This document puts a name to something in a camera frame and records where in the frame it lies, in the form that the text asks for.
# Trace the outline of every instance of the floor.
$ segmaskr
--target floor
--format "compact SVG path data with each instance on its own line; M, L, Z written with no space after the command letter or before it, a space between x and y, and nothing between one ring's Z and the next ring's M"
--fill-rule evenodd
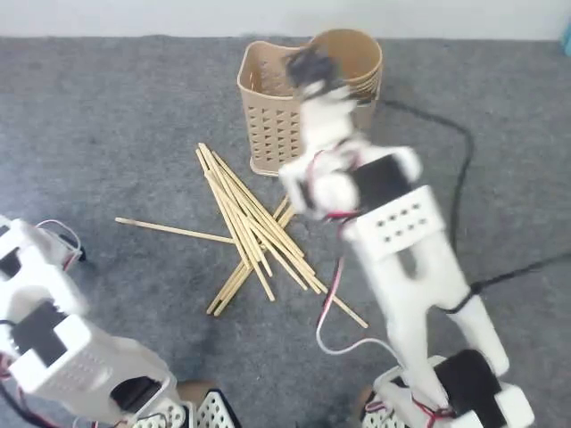
M270 39L295 45L300 40ZM81 236L89 262L71 275L106 331L158 352L180 380L213 379L243 426L346 426L360 390L393 366L365 346L344 357L314 339L321 298L276 266L269 303L251 279L220 318L205 309L238 256L210 243L114 223L116 216L226 235L194 157L205 142L271 208L275 178L249 169L236 73L246 38L0 38L0 212L58 218ZM469 280L569 247L571 61L556 43L383 42L382 97L455 119L476 136L461 209L459 260ZM443 212L463 155L448 129L380 108L378 144L416 148ZM297 218L289 232L326 281L335 230ZM325 340L340 347L383 337L383 317L349 258L339 295L364 332L334 309ZM571 373L571 266L548 267L485 294L537 426L565 426ZM429 314L430 350L463 347L456 327ZM56 404L32 406L70 426ZM0 405L6 428L23 426Z

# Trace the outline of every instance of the beige basket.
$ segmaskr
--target beige basket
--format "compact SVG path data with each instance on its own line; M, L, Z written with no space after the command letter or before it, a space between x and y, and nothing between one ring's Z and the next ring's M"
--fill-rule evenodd
M302 154L299 102L286 76L285 57L300 47L284 47L268 42L253 42L246 48L237 83L242 94L244 115L252 157L250 166L257 174L276 176L286 162ZM377 74L355 82L363 95L370 91L372 101L354 112L355 125L368 130L377 105L380 67Z

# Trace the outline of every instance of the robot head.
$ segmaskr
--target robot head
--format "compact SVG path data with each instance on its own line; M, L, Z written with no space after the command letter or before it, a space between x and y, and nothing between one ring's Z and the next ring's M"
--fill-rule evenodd
M316 46L289 56L285 69L302 99L320 96L344 85L335 62Z

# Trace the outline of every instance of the red wire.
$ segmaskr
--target red wire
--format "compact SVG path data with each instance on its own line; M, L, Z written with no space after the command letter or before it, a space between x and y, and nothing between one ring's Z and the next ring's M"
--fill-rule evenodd
M445 419L447 417L451 417L451 413L445 409L445 408L440 408L436 411L434 411L432 408L430 408L429 406L422 404L420 401L418 401L417 399L415 399L412 395L410 396L412 398L412 402L420 409L422 410L422 412L428 416L428 422L426 423L426 428L433 428L434 424L436 424L436 421L439 421L441 419Z

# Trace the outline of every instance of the white wire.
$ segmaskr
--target white wire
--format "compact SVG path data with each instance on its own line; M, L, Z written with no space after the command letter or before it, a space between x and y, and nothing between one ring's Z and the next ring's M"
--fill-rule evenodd
M323 350L328 355L338 356L338 355L343 355L343 354L346 354L348 352L351 352L352 350L358 348L360 345L363 345L365 343L375 343L377 345L382 346L386 350L388 350L391 353L391 355L393 355L394 359L396 359L396 361L399 363L399 366L402 366L401 361L399 360L399 357L396 354L396 352L394 351L394 349L391 348L391 346L387 342L381 341L380 339L376 339L373 337L366 337L364 339L356 341L353 345L348 346L347 348L343 348L342 350L332 350L332 349L328 348L328 346L321 339L321 327L323 327L323 324L325 322L325 318L327 317L327 313L329 312L329 309L331 308L331 303L333 302L333 298L335 297L335 293L337 292L337 288L339 286L339 281L341 279L341 272L343 271L343 265L344 265L343 257L341 257L339 259L338 263L339 263L339 265L337 268L337 272L335 274L335 278L333 280L333 283L331 284L331 293L328 296L328 298L326 299L325 305L323 307L323 311L321 312L321 316L319 317L318 327L315 330L315 339L316 339L319 347L321 348L321 350Z
M71 266L71 263L73 263L81 255L81 240L79 239L78 234L76 234L71 227L65 225L60 220L56 220L54 218L49 218L48 220L40 221L38 224L36 224L36 227L41 228L42 226L50 224L50 223L56 224L57 226L66 230L67 232L69 232L71 234L71 236L73 236L73 239L75 239L76 248L73 252L73 255L71 256L71 259L65 264L66 269L67 269L67 267Z

